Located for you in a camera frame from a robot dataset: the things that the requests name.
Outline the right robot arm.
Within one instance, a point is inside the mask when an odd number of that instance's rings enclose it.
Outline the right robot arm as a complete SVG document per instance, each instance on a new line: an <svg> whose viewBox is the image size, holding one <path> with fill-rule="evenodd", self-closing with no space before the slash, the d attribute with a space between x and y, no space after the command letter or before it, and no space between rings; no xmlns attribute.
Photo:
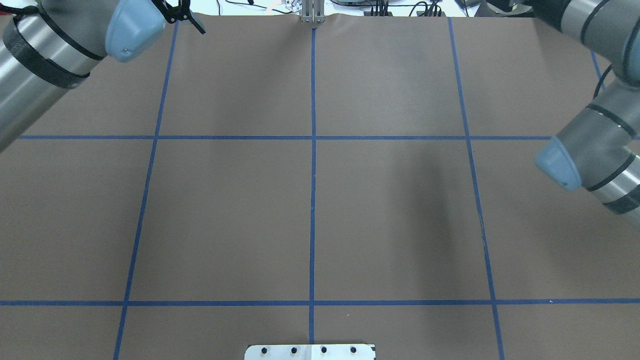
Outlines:
<svg viewBox="0 0 640 360"><path fill-rule="evenodd" d="M535 16L610 62L615 80L598 92L535 157L566 191L583 188L633 224L640 219L640 158L628 145L640 132L637 0L531 0Z"/></svg>

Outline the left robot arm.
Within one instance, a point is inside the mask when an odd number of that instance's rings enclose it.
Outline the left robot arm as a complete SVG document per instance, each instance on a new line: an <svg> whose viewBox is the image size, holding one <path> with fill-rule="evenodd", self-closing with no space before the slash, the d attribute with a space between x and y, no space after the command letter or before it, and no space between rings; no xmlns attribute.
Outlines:
<svg viewBox="0 0 640 360"><path fill-rule="evenodd" d="M129 62L164 32L152 0L1 3L0 148L6 150L103 59Z"/></svg>

